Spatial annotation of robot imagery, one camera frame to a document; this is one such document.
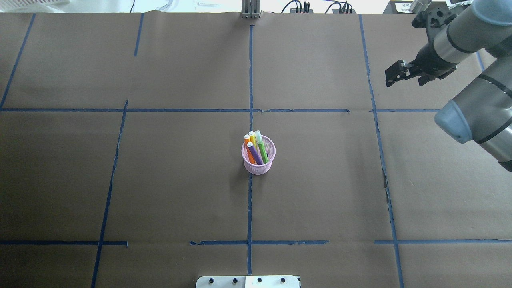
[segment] white bracket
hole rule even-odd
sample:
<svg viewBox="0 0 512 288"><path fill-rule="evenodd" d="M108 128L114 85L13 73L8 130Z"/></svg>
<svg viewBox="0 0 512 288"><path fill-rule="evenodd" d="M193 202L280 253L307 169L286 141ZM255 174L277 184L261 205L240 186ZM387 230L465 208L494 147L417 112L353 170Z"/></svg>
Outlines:
<svg viewBox="0 0 512 288"><path fill-rule="evenodd" d="M242 0L242 18L260 18L260 0Z"/></svg>
<svg viewBox="0 0 512 288"><path fill-rule="evenodd" d="M301 288L301 281L292 275L203 276L196 288Z"/></svg>

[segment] yellow marker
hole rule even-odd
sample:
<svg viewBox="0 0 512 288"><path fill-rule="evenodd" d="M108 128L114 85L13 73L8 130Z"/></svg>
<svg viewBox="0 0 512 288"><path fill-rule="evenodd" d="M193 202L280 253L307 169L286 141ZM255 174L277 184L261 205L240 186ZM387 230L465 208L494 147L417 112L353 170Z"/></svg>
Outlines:
<svg viewBox="0 0 512 288"><path fill-rule="evenodd" d="M251 164L256 164L256 161L254 160L254 157L252 156L251 151L249 150L249 147L247 147L247 143L251 142L249 135L244 136L244 141L245 141L245 149L247 150L247 156L249 157L249 162L251 162Z"/></svg>
<svg viewBox="0 0 512 288"><path fill-rule="evenodd" d="M258 145L256 144L256 134L253 131L249 132L249 137L251 138L251 142L254 145L254 147L258 147Z"/></svg>

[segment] pink basket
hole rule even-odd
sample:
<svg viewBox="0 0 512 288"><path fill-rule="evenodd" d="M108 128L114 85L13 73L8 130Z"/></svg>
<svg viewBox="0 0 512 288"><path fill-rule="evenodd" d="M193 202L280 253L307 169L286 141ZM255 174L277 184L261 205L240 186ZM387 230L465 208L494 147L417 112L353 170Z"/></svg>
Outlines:
<svg viewBox="0 0 512 288"><path fill-rule="evenodd" d="M275 146L274 142L270 140L267 136L261 135L263 138L263 144L265 145L265 150L268 154L268 163L263 165L256 165L249 162L249 156L247 156L247 149L245 148L245 143L242 144L242 157L244 158L244 166L247 171L249 171L251 174L254 175L261 175L266 173L268 170L270 170L270 167L272 166L272 161L274 160L275 156Z"/></svg>

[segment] label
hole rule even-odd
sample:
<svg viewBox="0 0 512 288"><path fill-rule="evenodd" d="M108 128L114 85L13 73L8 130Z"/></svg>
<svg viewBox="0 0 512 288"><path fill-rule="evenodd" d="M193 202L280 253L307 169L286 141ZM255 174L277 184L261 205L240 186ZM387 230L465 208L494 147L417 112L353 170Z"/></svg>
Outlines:
<svg viewBox="0 0 512 288"><path fill-rule="evenodd" d="M411 11L411 3L395 3L396 11L399 13L409 13L412 14Z"/></svg>

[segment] orange marker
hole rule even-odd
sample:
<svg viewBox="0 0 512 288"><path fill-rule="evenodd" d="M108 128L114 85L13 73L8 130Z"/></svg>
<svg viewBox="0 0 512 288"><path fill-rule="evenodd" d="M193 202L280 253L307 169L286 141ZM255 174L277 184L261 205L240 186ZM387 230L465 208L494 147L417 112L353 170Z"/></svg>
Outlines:
<svg viewBox="0 0 512 288"><path fill-rule="evenodd" d="M249 162L251 162L251 164L256 164L254 157L252 156L251 152L249 151L249 148L247 147L247 143L251 142L251 138L249 137L249 135L244 136L244 141L245 141L245 149L247 149L247 156L249 156Z"/></svg>

